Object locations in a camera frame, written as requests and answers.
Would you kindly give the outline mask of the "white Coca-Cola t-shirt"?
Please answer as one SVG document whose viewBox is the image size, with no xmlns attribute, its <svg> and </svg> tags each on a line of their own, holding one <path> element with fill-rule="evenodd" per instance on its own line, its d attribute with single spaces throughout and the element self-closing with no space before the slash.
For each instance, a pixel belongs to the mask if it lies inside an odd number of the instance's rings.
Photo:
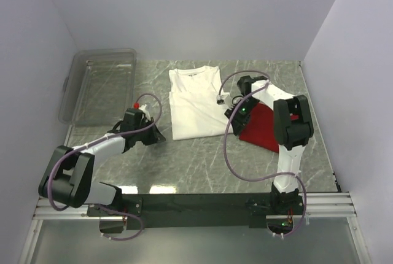
<svg viewBox="0 0 393 264">
<path fill-rule="evenodd" d="M 169 106 L 174 141 L 207 138 L 225 133 L 226 104 L 217 104 L 222 84 L 219 67 L 169 71 Z"/>
</svg>

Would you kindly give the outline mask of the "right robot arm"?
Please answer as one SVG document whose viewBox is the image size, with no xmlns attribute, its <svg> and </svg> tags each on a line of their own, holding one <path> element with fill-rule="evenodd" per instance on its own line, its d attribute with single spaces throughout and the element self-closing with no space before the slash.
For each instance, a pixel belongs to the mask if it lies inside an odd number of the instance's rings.
<svg viewBox="0 0 393 264">
<path fill-rule="evenodd" d="M 278 143 L 278 166 L 270 192 L 270 209 L 276 214 L 305 207 L 306 198 L 299 195 L 300 163 L 314 126 L 305 95 L 293 95 L 273 85 L 267 76 L 242 76 L 237 82 L 242 98 L 225 111 L 227 130 L 239 136 L 252 120 L 258 104 L 273 113 L 273 136 Z"/>
</svg>

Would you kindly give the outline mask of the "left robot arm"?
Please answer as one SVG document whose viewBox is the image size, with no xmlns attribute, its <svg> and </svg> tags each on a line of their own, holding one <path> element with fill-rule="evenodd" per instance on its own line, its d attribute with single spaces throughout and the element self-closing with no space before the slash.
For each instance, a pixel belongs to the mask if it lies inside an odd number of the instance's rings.
<svg viewBox="0 0 393 264">
<path fill-rule="evenodd" d="M 41 179 L 38 193 L 73 208 L 100 204 L 107 215 L 115 216 L 123 208 L 122 190 L 104 182 L 94 182 L 98 166 L 112 156 L 127 152 L 137 142 L 150 146 L 165 140 L 150 116 L 148 106 L 136 103 L 101 138 L 83 146 L 57 147 Z"/>
</svg>

